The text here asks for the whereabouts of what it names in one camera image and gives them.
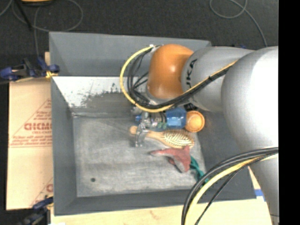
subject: wooden hairbrush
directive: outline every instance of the wooden hairbrush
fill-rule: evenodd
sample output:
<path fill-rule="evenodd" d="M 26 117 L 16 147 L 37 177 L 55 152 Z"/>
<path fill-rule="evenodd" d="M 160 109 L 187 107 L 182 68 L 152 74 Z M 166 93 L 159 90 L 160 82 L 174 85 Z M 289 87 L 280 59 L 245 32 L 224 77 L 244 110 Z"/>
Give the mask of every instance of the wooden hairbrush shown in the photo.
<path fill-rule="evenodd" d="M 136 135 L 136 130 L 137 126 L 131 126 L 129 132 Z M 195 144 L 191 134 L 183 129 L 170 129 L 162 132 L 149 130 L 146 137 L 156 139 L 171 148 L 184 148 L 185 146 L 192 148 Z"/>

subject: black cable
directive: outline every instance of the black cable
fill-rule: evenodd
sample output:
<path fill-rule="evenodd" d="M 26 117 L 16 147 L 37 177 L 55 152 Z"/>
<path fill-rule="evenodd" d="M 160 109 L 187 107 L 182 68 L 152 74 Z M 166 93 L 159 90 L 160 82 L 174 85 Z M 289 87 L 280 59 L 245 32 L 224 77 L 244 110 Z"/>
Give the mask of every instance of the black cable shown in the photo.
<path fill-rule="evenodd" d="M 267 155 L 267 156 L 264 156 L 264 157 L 260 157 L 260 158 L 258 158 L 258 159 L 256 159 L 256 160 L 252 161 L 252 162 L 249 162 L 249 163 L 243 165 L 243 166 L 240 167 L 238 170 L 234 171 L 234 172 L 226 179 L 226 181 L 222 184 L 222 186 L 215 192 L 215 194 L 213 195 L 213 197 L 211 198 L 211 200 L 209 201 L 209 203 L 206 205 L 204 211 L 201 213 L 201 215 L 200 215 L 199 218 L 197 219 L 195 225 L 198 225 L 198 224 L 199 224 L 199 222 L 200 222 L 200 220 L 203 218 L 205 212 L 206 212 L 206 211 L 208 210 L 208 208 L 212 205 L 212 203 L 213 203 L 213 201 L 216 199 L 216 197 L 220 194 L 220 192 L 223 190 L 223 188 L 229 183 L 229 181 L 230 181 L 232 178 L 234 178 L 234 176 L 235 176 L 236 174 L 238 174 L 239 171 L 241 171 L 241 170 L 244 169 L 245 167 L 248 167 L 249 165 L 254 164 L 254 163 L 256 163 L 256 162 L 259 162 L 259 161 L 261 161 L 261 160 L 263 160 L 263 159 L 265 159 L 265 158 L 267 158 L 267 157 L 269 157 L 269 156 L 271 156 L 271 155 Z"/>
<path fill-rule="evenodd" d="M 184 202 L 184 206 L 183 206 L 183 210 L 182 210 L 181 224 L 184 225 L 184 223 L 185 223 L 188 208 L 189 208 L 190 203 L 191 203 L 192 199 L 194 198 L 196 192 L 200 189 L 201 186 L 203 186 L 205 180 L 207 178 L 209 178 L 211 175 L 219 172 L 220 170 L 223 170 L 227 166 L 232 166 L 234 164 L 243 162 L 243 161 L 251 159 L 251 158 L 256 158 L 258 156 L 265 156 L 265 155 L 276 154 L 276 153 L 278 153 L 278 147 L 252 150 L 252 151 L 244 152 L 244 153 L 238 154 L 236 156 L 230 157 L 228 159 L 225 159 L 224 161 L 215 165 L 206 174 L 204 174 L 200 180 L 198 180 L 195 183 L 195 185 L 192 187 L 189 194 L 187 195 L 187 198 Z"/>
<path fill-rule="evenodd" d="M 191 89 L 190 91 L 176 97 L 176 98 L 173 98 L 167 102 L 163 102 L 163 103 L 160 103 L 158 105 L 153 105 L 153 104 L 150 104 L 150 103 L 147 103 L 146 101 L 143 101 L 143 103 L 141 103 L 141 101 L 137 100 L 134 96 L 132 96 L 132 94 L 136 94 L 136 90 L 135 88 L 132 86 L 131 84 L 131 80 L 132 80 L 132 76 L 133 76 L 133 70 L 136 69 L 136 64 L 137 64 L 137 61 L 139 61 L 140 63 L 142 62 L 142 59 L 143 57 L 151 52 L 152 49 L 149 49 L 148 51 L 145 51 L 143 53 L 141 53 L 136 59 L 135 59 L 135 62 L 133 63 L 133 65 L 131 66 L 131 68 L 129 69 L 129 73 L 127 75 L 127 78 L 129 79 L 129 82 L 127 82 L 127 88 L 128 88 L 128 91 L 129 92 L 129 95 L 130 97 L 138 104 L 138 105 L 141 105 L 141 106 L 145 106 L 146 108 L 149 108 L 149 109 L 159 109 L 159 108 L 162 108 L 164 106 L 169 106 L 169 105 L 173 105 L 173 106 L 179 106 L 183 103 L 185 103 L 188 99 L 190 99 L 196 92 L 198 92 L 199 90 L 203 89 L 205 86 L 207 86 L 208 84 L 210 84 L 212 81 L 218 79 L 219 77 L 223 76 L 228 70 L 229 70 L 229 67 L 218 72 L 218 73 L 215 73 L 213 76 L 210 76 L 206 81 L 204 81 L 203 83 L 201 83 L 200 85 L 194 87 L 193 89 Z"/>

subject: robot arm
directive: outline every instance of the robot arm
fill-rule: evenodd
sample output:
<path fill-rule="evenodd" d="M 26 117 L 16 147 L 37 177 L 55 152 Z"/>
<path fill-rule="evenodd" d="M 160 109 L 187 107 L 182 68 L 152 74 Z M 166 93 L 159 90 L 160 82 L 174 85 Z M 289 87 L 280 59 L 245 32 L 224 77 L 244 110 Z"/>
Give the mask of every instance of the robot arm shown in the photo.
<path fill-rule="evenodd" d="M 179 45 L 163 45 L 152 57 L 146 93 L 155 104 L 174 99 L 230 65 L 224 75 L 193 93 L 188 102 L 202 110 L 222 112 L 243 152 L 278 147 L 277 46 L 257 51 L 206 47 L 192 52 Z M 277 225 L 278 158 L 251 165 L 251 169 Z"/>

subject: yellow cable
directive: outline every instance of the yellow cable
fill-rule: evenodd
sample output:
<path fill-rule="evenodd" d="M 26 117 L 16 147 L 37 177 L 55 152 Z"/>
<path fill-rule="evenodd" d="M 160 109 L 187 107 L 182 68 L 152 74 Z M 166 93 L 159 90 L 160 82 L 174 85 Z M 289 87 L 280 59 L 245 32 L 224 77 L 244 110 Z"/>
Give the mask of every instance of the yellow cable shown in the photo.
<path fill-rule="evenodd" d="M 266 159 L 271 159 L 271 158 L 275 158 L 277 156 L 277 154 L 273 155 L 273 156 L 270 156 L 270 157 L 267 157 L 265 159 L 262 159 L 261 161 L 264 161 Z M 217 174 L 216 176 L 212 177 L 211 179 L 208 180 L 208 182 L 206 184 L 203 185 L 203 187 L 197 192 L 196 196 L 193 198 L 188 210 L 187 210 L 187 215 L 186 215 L 186 221 L 184 224 L 192 224 L 194 225 L 194 223 L 189 223 L 191 221 L 190 218 L 190 214 L 192 213 L 192 210 L 194 209 L 194 207 L 197 205 L 199 199 L 202 197 L 202 195 L 206 192 L 206 190 L 208 188 L 210 188 L 213 184 L 215 184 L 219 179 L 221 179 L 222 177 L 240 169 L 242 166 L 248 164 L 248 163 L 251 163 L 252 161 L 255 161 L 259 158 L 261 158 L 262 156 L 258 156 L 258 157 L 255 157 L 255 158 L 251 158 L 251 159 L 248 159 L 244 162 L 240 162 L 232 167 L 229 167 L 227 168 L 226 170 L 220 172 L 219 174 Z"/>
<path fill-rule="evenodd" d="M 129 94 L 126 92 L 125 88 L 124 88 L 124 84 L 123 84 L 123 75 L 124 75 L 124 72 L 125 72 L 125 69 L 127 68 L 128 64 L 131 62 L 131 60 L 133 60 L 136 56 L 138 56 L 139 54 L 149 50 L 153 48 L 153 46 L 149 46 L 149 47 L 146 47 L 146 48 L 143 48 L 139 51 L 137 51 L 136 53 L 134 53 L 123 65 L 122 67 L 122 70 L 121 70 L 121 73 L 120 73 L 120 87 L 121 87 L 121 90 L 122 92 L 124 93 L 125 97 L 135 106 L 137 106 L 138 108 L 140 108 L 142 111 L 145 111 L 145 112 L 149 112 L 149 113 L 158 113 L 158 112 L 162 112 L 162 111 L 165 111 L 167 109 L 169 109 L 170 107 L 174 106 L 174 104 L 171 104 L 171 105 L 167 105 L 167 106 L 164 106 L 164 107 L 161 107 L 161 108 L 156 108 L 156 109 L 153 109 L 153 108 L 146 108 L 146 107 L 143 107 L 139 104 L 137 104 L 130 96 Z M 218 70 L 217 72 L 213 73 L 211 76 L 219 73 L 219 72 L 222 72 L 223 70 L 231 67 L 236 61 L 228 64 L 227 66 L 221 68 L 220 70 Z M 198 84 L 194 85 L 193 87 L 191 87 L 190 89 L 188 89 L 187 91 L 185 91 L 183 94 L 186 94 L 188 93 L 189 91 L 191 91 L 192 89 L 194 89 L 195 87 L 201 85 L 202 83 L 206 82 L 207 80 L 209 80 L 210 76 L 208 76 L 207 78 L 205 78 L 204 80 L 202 80 L 201 82 L 199 82 Z"/>
<path fill-rule="evenodd" d="M 124 93 L 125 97 L 135 106 L 137 106 L 138 108 L 140 108 L 141 110 L 145 111 L 145 112 L 149 112 L 149 113 L 158 113 L 158 112 L 162 112 L 170 107 L 172 107 L 173 105 L 168 105 L 168 106 L 165 106 L 165 107 L 162 107 L 162 108 L 158 108 L 158 109 L 149 109 L 149 108 L 146 108 L 146 107 L 143 107 L 139 104 L 137 104 L 130 96 L 129 94 L 126 92 L 125 90 L 125 87 L 124 87 L 124 82 L 123 82 L 123 75 L 124 75 L 124 72 L 125 72 L 125 69 L 127 68 L 128 64 L 131 62 L 132 59 L 134 59 L 136 56 L 138 56 L 139 54 L 145 52 L 145 51 L 148 51 L 149 49 L 153 48 L 153 46 L 149 46 L 149 47 L 146 47 L 146 48 L 143 48 L 139 51 L 137 51 L 136 53 L 134 53 L 123 65 L 122 67 L 122 70 L 121 70 L 121 73 L 120 73 L 120 87 L 121 87 L 121 90 L 122 92 Z"/>

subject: gray bin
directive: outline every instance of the gray bin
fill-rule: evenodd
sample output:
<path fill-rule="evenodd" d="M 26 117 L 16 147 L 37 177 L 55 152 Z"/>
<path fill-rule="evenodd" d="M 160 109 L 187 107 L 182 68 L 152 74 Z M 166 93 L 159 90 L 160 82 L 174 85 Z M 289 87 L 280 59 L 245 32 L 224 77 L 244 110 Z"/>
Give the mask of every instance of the gray bin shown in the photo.
<path fill-rule="evenodd" d="M 55 214 L 182 205 L 196 182 L 192 171 L 180 173 L 163 148 L 146 139 L 133 146 L 128 133 L 134 118 L 119 88 L 125 60 L 150 44 L 176 43 L 193 51 L 210 42 L 165 37 L 136 37 L 68 32 L 50 33 L 50 59 L 60 66 L 52 79 L 52 134 Z M 143 61 L 147 71 L 150 55 Z M 205 112 L 205 128 L 195 135 L 191 155 L 203 171 L 240 152 L 223 114 Z M 201 202 L 207 202 L 219 185 Z M 221 200 L 255 198 L 247 170 L 218 196 Z"/>

